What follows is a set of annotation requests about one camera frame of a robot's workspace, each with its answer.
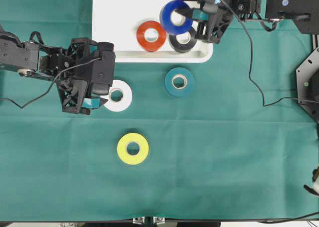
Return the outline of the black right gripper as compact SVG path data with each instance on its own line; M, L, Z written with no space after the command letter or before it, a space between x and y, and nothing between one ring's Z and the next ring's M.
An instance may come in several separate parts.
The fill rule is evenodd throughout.
M233 14L226 5L232 0L182 0L195 1L198 8L178 8L175 11L192 20L198 20L195 38L205 43L219 43L221 37L233 19Z

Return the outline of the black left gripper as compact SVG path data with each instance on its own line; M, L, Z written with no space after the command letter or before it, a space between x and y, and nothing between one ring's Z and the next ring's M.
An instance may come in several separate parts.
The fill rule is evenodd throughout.
M71 114L89 115L89 108L99 108L108 100L91 98L89 76L79 77L76 72L88 70L89 61L97 58L92 49L98 43L89 38L73 38L68 48L41 44L40 50L46 55L40 58L39 71L55 79L62 111Z

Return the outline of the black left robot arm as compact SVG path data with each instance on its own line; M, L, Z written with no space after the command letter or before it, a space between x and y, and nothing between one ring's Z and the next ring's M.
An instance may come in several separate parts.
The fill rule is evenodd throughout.
M39 32L26 42L0 30L0 68L57 87L62 111L89 115L106 104L113 84L114 45L88 37L73 38L68 48L49 46Z

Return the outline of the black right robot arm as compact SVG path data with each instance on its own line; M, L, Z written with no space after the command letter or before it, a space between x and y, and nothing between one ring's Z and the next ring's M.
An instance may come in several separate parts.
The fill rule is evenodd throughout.
M253 44L244 22L258 22L272 32L282 20L292 20L302 34L319 36L319 0L266 0L265 18L260 16L262 0L176 0L179 3L195 1L199 8L186 5L173 9L178 14L198 23L194 38L205 43L219 43L224 32L237 19L244 28L251 46L248 78L262 96L264 107L283 100L296 100L301 108L319 124L319 47L296 69L297 98L282 97L265 103L265 95L252 79Z

